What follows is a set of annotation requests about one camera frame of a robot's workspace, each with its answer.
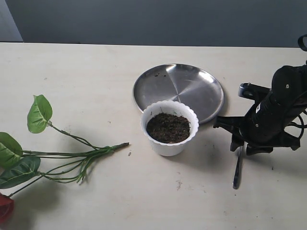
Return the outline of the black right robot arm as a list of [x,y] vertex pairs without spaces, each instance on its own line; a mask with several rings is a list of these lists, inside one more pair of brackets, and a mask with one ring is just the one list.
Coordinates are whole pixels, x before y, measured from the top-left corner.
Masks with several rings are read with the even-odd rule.
[[307,109],[307,66],[283,66],[273,75],[270,88],[242,83],[239,97],[254,104],[244,116],[218,116],[214,128],[232,134],[230,150],[246,145],[248,156],[271,153],[274,148],[300,147],[301,135],[295,137],[285,128],[294,125]]

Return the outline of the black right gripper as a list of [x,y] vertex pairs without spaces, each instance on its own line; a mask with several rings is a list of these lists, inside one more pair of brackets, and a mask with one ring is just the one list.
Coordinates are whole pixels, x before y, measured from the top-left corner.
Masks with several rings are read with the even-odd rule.
[[297,150],[304,133],[301,121],[301,133],[295,137],[285,132],[285,127],[299,118],[307,108],[307,98],[300,97],[291,105],[278,103],[269,93],[259,104],[255,103],[245,116],[218,116],[214,128],[223,128],[232,134],[230,151],[247,143],[246,155],[271,153],[273,148],[286,147]]

